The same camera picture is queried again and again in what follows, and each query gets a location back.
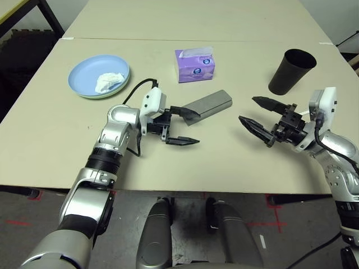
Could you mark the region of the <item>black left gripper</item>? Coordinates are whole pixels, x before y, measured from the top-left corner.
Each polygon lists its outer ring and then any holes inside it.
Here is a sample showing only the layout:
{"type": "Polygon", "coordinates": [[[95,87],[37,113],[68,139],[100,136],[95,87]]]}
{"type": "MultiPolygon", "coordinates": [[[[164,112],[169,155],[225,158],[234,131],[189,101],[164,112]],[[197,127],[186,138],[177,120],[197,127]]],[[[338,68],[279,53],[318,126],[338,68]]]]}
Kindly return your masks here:
{"type": "Polygon", "coordinates": [[[179,115],[183,119],[200,118],[200,114],[194,110],[171,106],[169,109],[165,109],[163,114],[154,118],[152,123],[148,123],[148,133],[159,135],[161,140],[168,145],[187,146],[199,143],[199,140],[190,137],[169,137],[172,114],[179,115]]]}

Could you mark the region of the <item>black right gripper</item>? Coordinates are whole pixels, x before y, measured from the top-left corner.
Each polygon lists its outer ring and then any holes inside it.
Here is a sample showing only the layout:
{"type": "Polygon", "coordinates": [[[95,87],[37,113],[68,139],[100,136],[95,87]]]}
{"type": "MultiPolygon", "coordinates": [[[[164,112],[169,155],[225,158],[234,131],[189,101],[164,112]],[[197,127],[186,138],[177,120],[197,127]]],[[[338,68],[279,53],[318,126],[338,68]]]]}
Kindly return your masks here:
{"type": "Polygon", "coordinates": [[[301,142],[306,137],[307,132],[304,131],[306,123],[302,120],[302,115],[295,112],[296,104],[285,105],[264,96],[254,96],[252,100],[260,107],[282,116],[279,122],[274,125],[273,134],[253,119],[243,116],[238,117],[242,125],[250,133],[261,139],[267,147],[272,147],[275,139],[278,142],[301,142]]]}

